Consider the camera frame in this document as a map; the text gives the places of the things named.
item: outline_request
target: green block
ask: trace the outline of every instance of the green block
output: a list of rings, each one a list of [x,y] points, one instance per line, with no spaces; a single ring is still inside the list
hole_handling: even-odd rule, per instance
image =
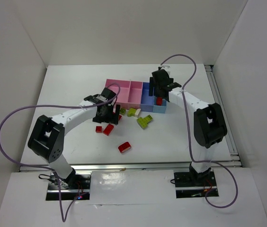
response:
[[[146,116],[146,117],[144,117],[144,118],[139,117],[139,118],[137,119],[137,122],[138,122],[139,126],[140,126],[142,129],[145,129],[145,128],[148,126],[148,123],[151,122],[152,120],[153,120],[153,118],[152,118],[150,115],[148,115],[148,116]]]
[[[121,114],[121,115],[124,115],[125,113],[126,113],[126,110],[125,110],[124,108],[121,108],[121,109],[120,109],[120,114]]]
[[[130,108],[129,111],[128,111],[128,113],[127,113],[127,117],[134,116],[134,114],[135,114],[136,111],[137,111],[136,109]]]

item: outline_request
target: toy block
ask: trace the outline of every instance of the toy block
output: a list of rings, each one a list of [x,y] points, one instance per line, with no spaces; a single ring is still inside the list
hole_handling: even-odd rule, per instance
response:
[[[121,109],[120,109],[120,114],[121,114],[121,115],[124,115],[125,113],[126,113],[126,109],[121,108]]]
[[[108,126],[104,129],[103,134],[109,136],[113,129],[114,126],[112,124],[108,124]]]
[[[144,117],[144,118],[139,117],[139,118],[137,119],[137,122],[138,122],[139,126],[140,126],[142,129],[145,129],[145,128],[147,127],[148,123],[151,122],[152,120],[153,120],[153,118],[152,118],[150,115],[148,115],[148,116],[146,116],[146,117]]]
[[[140,112],[141,112],[141,109],[137,109],[136,112],[134,113],[134,116],[135,116],[135,117],[138,117],[139,114],[140,114]]]
[[[162,103],[163,103],[163,99],[158,97],[156,101],[156,105],[162,105]]]
[[[125,142],[124,144],[122,144],[118,147],[118,149],[121,153],[128,151],[130,148],[132,148],[132,146],[130,146],[129,142]]]
[[[136,111],[137,111],[136,109],[130,108],[129,111],[128,111],[128,113],[127,113],[127,117],[134,116],[134,114],[135,114]]]
[[[102,126],[96,126],[96,132],[101,133],[102,132]]]

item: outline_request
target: red cube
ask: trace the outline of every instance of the red cube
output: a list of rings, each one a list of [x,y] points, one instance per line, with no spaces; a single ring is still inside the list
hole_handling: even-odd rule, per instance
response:
[[[108,124],[108,126],[104,129],[103,134],[109,136],[113,129],[114,126],[112,124]]]
[[[96,126],[96,132],[101,133],[102,132],[102,126]]]
[[[118,147],[118,149],[121,153],[128,151],[130,148],[132,148],[132,146],[130,146],[129,142],[125,142],[124,144],[122,144]]]
[[[158,97],[157,98],[157,102],[156,102],[156,105],[162,105],[162,102],[163,102],[163,99]]]

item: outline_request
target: white wall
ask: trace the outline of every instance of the white wall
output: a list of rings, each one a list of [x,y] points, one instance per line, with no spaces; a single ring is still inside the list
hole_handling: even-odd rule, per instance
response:
[[[45,74],[45,65],[15,16],[10,2],[0,0],[0,121],[23,105],[36,103]],[[19,113],[4,127],[6,151],[19,160],[33,110]],[[0,153],[0,206],[10,173],[15,166]]]
[[[214,74],[239,154],[267,213],[267,0],[249,0]]]
[[[44,62],[67,65],[213,64],[247,0],[13,1]]]

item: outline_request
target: cable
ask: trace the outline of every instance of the cable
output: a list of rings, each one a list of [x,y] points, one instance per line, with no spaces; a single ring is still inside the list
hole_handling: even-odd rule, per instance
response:
[[[103,103],[100,103],[100,104],[94,104],[94,105],[84,106],[84,108],[92,108],[92,107],[95,107],[95,106],[101,106],[101,105],[105,105],[105,104],[107,104],[107,103],[112,102],[112,101],[119,95],[119,93],[120,93],[120,91],[121,91],[121,87],[120,87],[120,85],[118,85],[117,83],[112,83],[112,84],[110,84],[108,87],[110,87],[110,86],[112,86],[112,85],[117,85],[118,88],[119,88],[117,94],[116,94],[113,98],[111,98],[111,99],[109,99],[109,100],[107,100],[107,101],[105,101],[105,102],[103,102]],[[19,112],[19,111],[21,111],[21,110],[26,110],[26,109],[29,109],[29,108],[39,108],[39,107],[54,107],[54,108],[64,108],[64,109],[81,109],[81,108],[82,108],[82,106],[66,106],[66,105],[28,105],[28,106],[23,106],[23,107],[21,107],[21,108],[18,108],[18,109],[16,109],[16,110],[12,111],[11,113],[9,113],[9,114],[2,120],[2,122],[0,123],[0,134],[1,134],[1,129],[2,129],[3,125],[4,125],[4,123],[5,123],[5,122],[7,121],[7,119],[10,118],[12,115],[14,115],[15,113],[17,113],[17,112]],[[6,152],[4,151],[4,149],[3,149],[2,145],[1,145],[1,140],[0,140],[0,151],[1,151],[1,153],[3,154],[3,156],[4,156],[5,158],[7,158],[9,161],[11,161],[11,162],[13,162],[13,163],[15,163],[15,164],[17,164],[17,165],[19,165],[19,166],[27,166],[27,167],[33,167],[33,168],[41,168],[41,169],[51,170],[51,171],[53,172],[55,178],[56,178],[57,181],[58,181],[59,204],[60,204],[61,217],[62,217],[62,221],[65,222],[65,221],[66,221],[66,218],[67,218],[68,210],[70,209],[71,205],[72,205],[72,204],[77,200],[77,198],[78,198],[79,196],[81,196],[82,194],[76,196],[76,197],[73,199],[73,201],[72,201],[72,202],[70,203],[70,205],[68,206],[68,208],[67,208],[67,210],[66,210],[66,213],[65,213],[65,217],[64,217],[64,214],[63,214],[63,207],[62,207],[62,196],[61,196],[60,178],[59,178],[58,174],[55,172],[55,170],[52,169],[52,168],[50,168],[50,167],[47,167],[47,166],[38,166],[38,165],[24,164],[24,163],[21,163],[21,162],[18,162],[18,161],[16,161],[16,160],[12,159],[12,158],[9,157],[9,156],[6,154]]]
[[[186,104],[186,99],[185,99],[185,94],[184,94],[184,88],[185,88],[185,86],[192,80],[192,78],[193,78],[193,77],[195,76],[195,74],[196,74],[196,62],[195,62],[191,57],[189,57],[189,56],[187,56],[187,55],[185,55],[185,54],[174,54],[174,55],[168,57],[167,59],[165,59],[165,60],[161,63],[160,66],[162,66],[162,65],[163,65],[165,62],[167,62],[169,59],[171,59],[171,58],[173,58],[173,57],[176,57],[176,56],[182,56],[182,57],[186,57],[186,58],[190,59],[190,60],[192,61],[192,63],[194,64],[194,66],[195,66],[195,70],[194,70],[192,76],[191,76],[191,77],[185,82],[185,84],[182,86],[182,96],[183,96],[184,109],[185,109],[185,115],[186,115],[187,132],[188,132],[188,147],[189,147],[189,155],[190,155],[190,158],[191,158],[191,160],[192,160],[193,162],[195,162],[195,163],[214,163],[214,164],[217,164],[217,165],[223,167],[223,168],[224,168],[224,169],[231,175],[231,177],[232,177],[232,179],[233,179],[233,182],[234,182],[234,184],[235,184],[235,187],[236,187],[236,195],[235,195],[235,197],[234,197],[234,199],[233,199],[233,201],[232,201],[231,203],[229,203],[228,205],[225,205],[225,206],[216,206],[216,205],[212,204],[212,203],[208,200],[208,198],[207,198],[207,195],[208,195],[211,191],[213,191],[214,189],[209,190],[209,191],[206,192],[206,194],[205,194],[205,199],[206,199],[206,201],[207,201],[211,206],[213,206],[213,207],[215,207],[215,208],[221,208],[221,209],[222,209],[222,208],[230,207],[230,206],[231,206],[232,204],[234,204],[235,201],[237,200],[237,198],[238,198],[238,193],[239,193],[238,184],[237,184],[237,181],[236,181],[234,175],[232,174],[232,172],[231,172],[226,166],[222,165],[222,164],[219,163],[219,162],[215,162],[215,161],[211,161],[211,160],[201,160],[201,161],[196,161],[196,160],[194,159],[193,155],[192,155],[192,148],[191,148],[191,132],[190,132],[189,116],[188,116],[187,104]]]

